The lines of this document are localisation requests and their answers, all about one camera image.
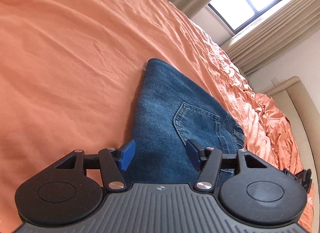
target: metal pivot screw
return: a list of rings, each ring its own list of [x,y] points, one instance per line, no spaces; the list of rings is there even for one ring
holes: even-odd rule
[[[212,188],[212,184],[210,182],[201,181],[197,183],[196,187],[201,190],[209,190]]]
[[[120,190],[124,188],[124,184],[121,181],[113,181],[109,183],[109,188],[113,190]]]

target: black plastic device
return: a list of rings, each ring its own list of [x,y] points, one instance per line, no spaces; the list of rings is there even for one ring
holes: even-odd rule
[[[128,187],[120,170],[134,149],[131,141],[95,155],[75,150],[24,182],[15,195],[23,221],[15,232],[305,232],[297,221],[307,203],[309,173],[296,180],[245,149],[223,154],[188,140],[187,155],[201,171],[194,185]],[[86,169],[100,169],[103,187]],[[235,176],[218,188],[220,169],[234,169]]]

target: gray ribbed surface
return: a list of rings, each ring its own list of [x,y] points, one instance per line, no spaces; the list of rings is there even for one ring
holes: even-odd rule
[[[305,233],[298,225],[257,229],[228,217],[215,198],[198,194],[187,184],[134,184],[111,194],[102,208],[80,223],[63,228],[22,225],[16,233]]]

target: logo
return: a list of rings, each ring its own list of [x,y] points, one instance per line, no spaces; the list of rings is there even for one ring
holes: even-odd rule
[[[157,187],[157,189],[158,189],[159,191],[163,191],[163,190],[165,189],[165,186],[160,185],[160,186]]]

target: window frame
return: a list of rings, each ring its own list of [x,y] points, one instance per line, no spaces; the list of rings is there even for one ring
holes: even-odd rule
[[[219,18],[228,26],[228,28],[233,32],[233,34],[239,33],[241,30],[243,30],[245,27],[247,27],[250,23],[252,23],[254,20],[259,18],[262,14],[264,14],[267,10],[272,8],[274,5],[279,3],[282,0],[274,0],[272,3],[270,3],[267,7],[263,8],[261,11],[258,11],[252,2],[250,0],[246,0],[246,2],[249,4],[249,6],[254,11],[254,16],[252,16],[250,19],[245,21],[243,24],[241,24],[238,28],[233,29],[230,24],[221,16],[221,14],[209,3],[208,6],[219,16]]]

